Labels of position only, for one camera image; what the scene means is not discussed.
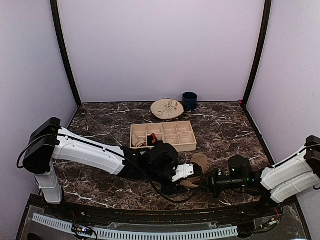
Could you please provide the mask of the beige striped sock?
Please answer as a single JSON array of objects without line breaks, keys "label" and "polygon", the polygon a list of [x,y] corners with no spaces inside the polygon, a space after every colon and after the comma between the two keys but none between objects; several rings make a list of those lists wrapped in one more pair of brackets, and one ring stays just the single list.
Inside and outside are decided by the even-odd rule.
[{"label": "beige striped sock", "polygon": [[132,135],[131,138],[132,146],[135,148],[146,147],[147,141],[144,137],[139,137],[136,134]]}]

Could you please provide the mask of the wooden compartment tray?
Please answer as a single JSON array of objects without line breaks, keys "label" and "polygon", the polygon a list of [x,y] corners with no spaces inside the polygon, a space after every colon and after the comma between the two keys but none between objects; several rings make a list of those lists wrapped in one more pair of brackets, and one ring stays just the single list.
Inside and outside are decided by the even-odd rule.
[{"label": "wooden compartment tray", "polygon": [[132,135],[145,138],[155,134],[160,142],[172,145],[177,152],[195,151],[197,140],[190,121],[174,121],[160,123],[132,124],[130,127],[130,147],[133,149],[142,149],[144,147],[132,146]]}]

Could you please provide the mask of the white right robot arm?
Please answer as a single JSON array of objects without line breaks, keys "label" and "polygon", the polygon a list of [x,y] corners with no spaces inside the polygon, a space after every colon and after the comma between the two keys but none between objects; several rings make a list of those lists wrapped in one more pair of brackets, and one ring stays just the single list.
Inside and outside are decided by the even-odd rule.
[{"label": "white right robot arm", "polygon": [[320,139],[306,138],[293,155],[259,171],[253,171],[249,159],[235,155],[228,160],[229,174],[215,169],[203,186],[216,198],[222,191],[232,190],[263,199],[255,205],[255,213],[266,217],[286,199],[308,188],[320,186]]}]

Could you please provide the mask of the black argyle sock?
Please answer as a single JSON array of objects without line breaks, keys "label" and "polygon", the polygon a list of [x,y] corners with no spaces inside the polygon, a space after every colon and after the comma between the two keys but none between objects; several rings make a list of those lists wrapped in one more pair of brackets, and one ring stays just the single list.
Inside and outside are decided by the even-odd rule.
[{"label": "black argyle sock", "polygon": [[154,133],[147,136],[147,146],[148,147],[156,146],[159,142],[160,142],[160,140],[157,139],[157,136]]}]

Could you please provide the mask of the tan plain sock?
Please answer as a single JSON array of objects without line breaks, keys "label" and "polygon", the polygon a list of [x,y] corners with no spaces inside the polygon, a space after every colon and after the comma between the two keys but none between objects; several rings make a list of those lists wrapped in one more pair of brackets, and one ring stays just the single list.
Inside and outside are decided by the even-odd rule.
[{"label": "tan plain sock", "polygon": [[208,157],[203,153],[195,153],[191,157],[191,163],[196,164],[193,166],[194,174],[185,180],[181,180],[180,185],[187,189],[196,189],[200,184],[201,171],[204,173],[207,170]]}]

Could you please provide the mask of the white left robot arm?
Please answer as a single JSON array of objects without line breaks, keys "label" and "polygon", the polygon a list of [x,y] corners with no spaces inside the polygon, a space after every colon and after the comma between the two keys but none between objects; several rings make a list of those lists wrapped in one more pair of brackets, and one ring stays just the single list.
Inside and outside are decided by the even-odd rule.
[{"label": "white left robot arm", "polygon": [[181,191],[183,181],[204,179],[200,164],[179,162],[177,150],[167,142],[156,140],[149,147],[148,141],[141,141],[133,148],[106,145],[74,134],[60,123],[59,118],[52,117],[37,128],[16,162],[18,169],[33,174],[45,201],[60,218],[67,218],[71,208],[63,201],[54,160],[82,164],[125,179],[147,180],[162,198],[174,204],[178,201],[169,196]]}]

